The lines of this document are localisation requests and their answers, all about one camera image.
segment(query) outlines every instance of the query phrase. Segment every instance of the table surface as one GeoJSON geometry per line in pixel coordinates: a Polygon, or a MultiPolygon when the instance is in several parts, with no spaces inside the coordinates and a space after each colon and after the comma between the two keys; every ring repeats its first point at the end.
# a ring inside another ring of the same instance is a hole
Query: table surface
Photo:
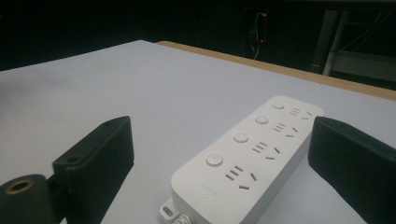
{"type": "MultiPolygon", "coordinates": [[[[0,183],[51,176],[51,163],[78,140],[127,115],[135,166],[103,223],[162,223],[159,208],[171,196],[173,172],[275,95],[317,105],[326,117],[396,147],[394,91],[365,92],[370,88],[341,80],[334,87],[328,77],[186,50],[197,49],[136,41],[1,72],[0,183]]],[[[259,223],[364,222],[305,156],[259,223]]]]}

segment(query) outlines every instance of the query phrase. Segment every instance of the white power strip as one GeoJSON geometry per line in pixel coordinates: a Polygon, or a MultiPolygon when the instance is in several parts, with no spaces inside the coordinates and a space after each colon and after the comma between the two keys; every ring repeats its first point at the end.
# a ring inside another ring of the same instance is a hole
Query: white power strip
{"type": "Polygon", "coordinates": [[[173,174],[162,217],[256,223],[308,150],[314,119],[323,114],[289,97],[270,99],[173,174]]]}

